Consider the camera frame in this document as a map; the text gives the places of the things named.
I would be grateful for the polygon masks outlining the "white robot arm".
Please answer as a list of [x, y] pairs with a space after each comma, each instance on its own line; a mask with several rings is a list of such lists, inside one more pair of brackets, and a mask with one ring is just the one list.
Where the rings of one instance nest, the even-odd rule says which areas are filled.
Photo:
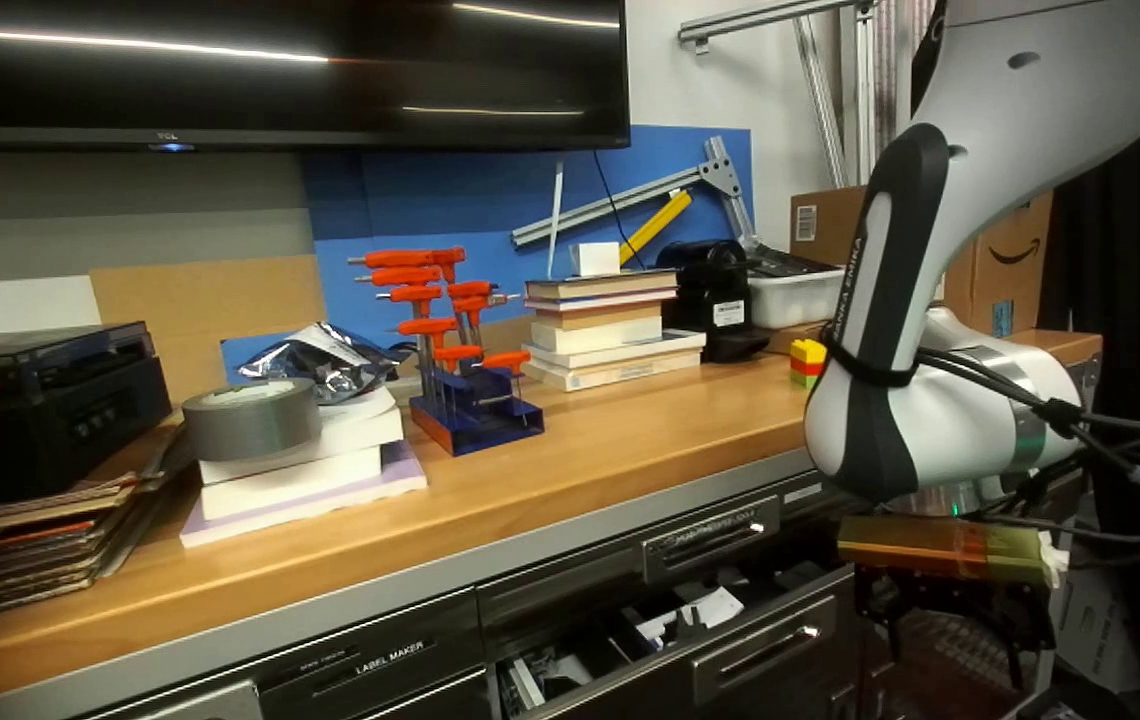
[[1140, 140], [1140, 0], [948, 0], [935, 66], [881, 150], [828, 359], [804, 404], [822, 476], [869, 509], [841, 552], [877, 572], [1057, 585], [1046, 529], [912, 514], [930, 489], [1082, 452], [1065, 362], [973, 314], [959, 267], [1023, 202]]

